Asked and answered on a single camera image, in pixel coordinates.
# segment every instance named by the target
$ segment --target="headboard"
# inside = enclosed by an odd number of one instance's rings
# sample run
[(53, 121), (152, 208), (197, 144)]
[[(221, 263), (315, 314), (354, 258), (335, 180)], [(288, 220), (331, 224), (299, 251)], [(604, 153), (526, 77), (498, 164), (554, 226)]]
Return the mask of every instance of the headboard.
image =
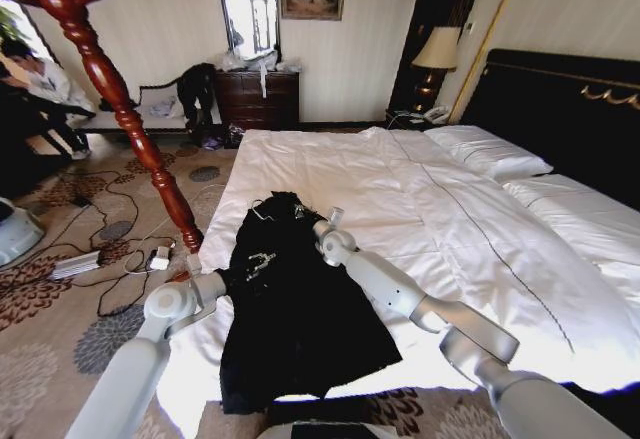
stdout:
[(493, 49), (461, 123), (640, 210), (640, 62)]

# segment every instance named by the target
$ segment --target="floral rug pattern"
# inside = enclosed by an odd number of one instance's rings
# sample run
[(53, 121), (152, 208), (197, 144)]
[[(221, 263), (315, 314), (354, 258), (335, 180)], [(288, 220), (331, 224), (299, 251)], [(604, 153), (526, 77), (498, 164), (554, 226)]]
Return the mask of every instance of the floral rug pattern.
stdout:
[[(15, 201), (47, 232), (31, 251), (0, 268), (0, 439), (64, 437), (113, 354), (142, 325), (144, 298), (185, 269), (180, 234), (165, 221), (162, 201), (128, 143), (90, 140), (89, 159)], [(203, 188), (226, 183), (236, 151), (205, 151), (183, 141), (184, 136), (157, 139), (168, 170), (185, 197), (193, 198), (198, 226), (206, 230), (222, 188)], [(149, 277), (124, 272), (125, 265), (144, 267), (152, 250), (174, 242), (167, 271)], [(60, 259), (97, 249), (99, 269), (59, 282), (47, 279)], [(347, 419), (392, 425), (416, 438), (507, 437), (484, 393), (404, 388), (344, 401), (359, 411)], [(345, 420), (343, 402), (331, 404), (318, 402), (289, 419), (314, 419), (324, 408), (329, 419)], [(282, 420), (275, 409), (225, 416), (219, 404), (210, 403), (198, 437), (253, 439)], [(180, 435), (154, 399), (135, 437)]]

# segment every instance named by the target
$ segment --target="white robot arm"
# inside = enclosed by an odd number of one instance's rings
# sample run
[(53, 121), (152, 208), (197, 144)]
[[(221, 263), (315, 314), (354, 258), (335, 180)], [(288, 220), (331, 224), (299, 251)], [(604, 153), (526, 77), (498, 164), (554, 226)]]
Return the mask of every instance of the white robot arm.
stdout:
[(140, 331), (113, 356), (67, 439), (133, 437), (169, 360), (169, 336), (214, 312), (226, 294), (219, 274), (199, 275), (197, 256), (191, 264), (197, 264), (192, 279), (164, 284), (149, 295)]
[(628, 438), (573, 394), (531, 372), (512, 372), (507, 365), (518, 340), (461, 302), (425, 294), (400, 269), (373, 252), (360, 251), (348, 232), (336, 229), (342, 210), (314, 226), (325, 262), (344, 265), (349, 276), (378, 302), (409, 318), (418, 327), (448, 328), (440, 351), (461, 374), (489, 392), (503, 426), (514, 439)]
[[(425, 294), (400, 269), (372, 252), (360, 251), (353, 236), (336, 228), (342, 211), (314, 226), (324, 260), (344, 265), (349, 276), (381, 304), (432, 333), (447, 332), (440, 350), (461, 374), (487, 389), (502, 424), (515, 439), (623, 439), (628, 436), (570, 392), (538, 374), (512, 372), (507, 365), (519, 342), (499, 325), (461, 302)], [(222, 278), (200, 275), (190, 257), (192, 279), (153, 291), (137, 336), (113, 357), (67, 439), (130, 438), (142, 420), (169, 358), (168, 337), (215, 311), (226, 293)]]

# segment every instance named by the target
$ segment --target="wooden coat rack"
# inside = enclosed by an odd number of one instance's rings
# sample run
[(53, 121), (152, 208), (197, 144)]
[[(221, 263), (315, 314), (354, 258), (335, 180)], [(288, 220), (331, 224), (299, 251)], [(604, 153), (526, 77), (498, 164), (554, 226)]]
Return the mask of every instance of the wooden coat rack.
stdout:
[(151, 182), (158, 189), (171, 220), (182, 232), (182, 239), (192, 253), (202, 244), (202, 232), (173, 175), (165, 168), (160, 151), (142, 128), (140, 114), (133, 109), (127, 86), (109, 57), (98, 45), (98, 35), (89, 23), (87, 5), (98, 0), (18, 0), (41, 7), (53, 16), (82, 56), (89, 79), (116, 114), (118, 125), (131, 140), (140, 162), (151, 172)]

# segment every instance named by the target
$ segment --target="drawer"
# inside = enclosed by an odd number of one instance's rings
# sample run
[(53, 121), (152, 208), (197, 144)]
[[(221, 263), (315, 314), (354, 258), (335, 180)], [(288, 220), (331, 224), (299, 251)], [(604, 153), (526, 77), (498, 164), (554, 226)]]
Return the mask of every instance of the drawer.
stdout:
[(297, 107), (250, 107), (220, 106), (220, 117), (224, 124), (240, 122), (252, 125), (253, 129), (280, 129), (292, 127), (297, 122)]
[(244, 104), (295, 106), (298, 104), (298, 76), (267, 74), (267, 97), (262, 97), (260, 75), (242, 77)]
[(244, 97), (242, 76), (216, 74), (213, 85), (218, 104), (242, 104), (242, 98)]

